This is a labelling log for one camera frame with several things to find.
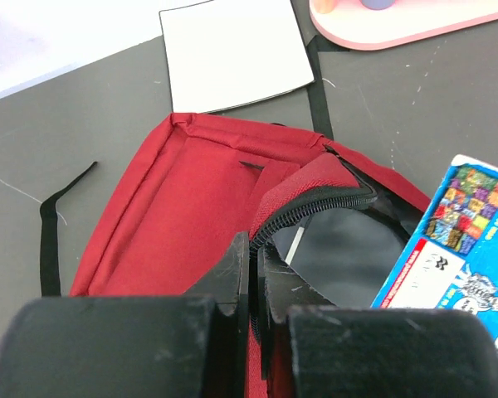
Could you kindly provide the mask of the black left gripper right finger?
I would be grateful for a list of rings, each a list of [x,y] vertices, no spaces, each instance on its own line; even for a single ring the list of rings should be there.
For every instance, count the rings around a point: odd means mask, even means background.
[[[270,244],[257,281],[270,397],[498,397],[498,352],[469,313],[338,308]]]

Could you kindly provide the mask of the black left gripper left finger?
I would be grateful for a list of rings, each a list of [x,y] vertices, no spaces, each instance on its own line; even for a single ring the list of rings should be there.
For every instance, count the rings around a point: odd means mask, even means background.
[[[185,294],[40,298],[0,343],[0,397],[243,397],[249,240]]]

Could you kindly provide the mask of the red student backpack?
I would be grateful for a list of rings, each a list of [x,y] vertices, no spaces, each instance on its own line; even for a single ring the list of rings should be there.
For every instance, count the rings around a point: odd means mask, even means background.
[[[395,170],[335,142],[320,55],[339,47],[320,36],[307,46],[312,130],[210,114],[169,115],[135,154],[61,293],[59,195],[40,208],[43,298],[185,294],[225,255],[249,240],[246,394],[270,397],[261,374],[258,253],[278,232],[322,214],[351,212],[407,241],[429,198]]]

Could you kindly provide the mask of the blue comic book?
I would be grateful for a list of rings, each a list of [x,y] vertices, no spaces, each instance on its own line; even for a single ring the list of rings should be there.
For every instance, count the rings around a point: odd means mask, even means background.
[[[452,159],[371,306],[472,313],[498,351],[498,167]]]

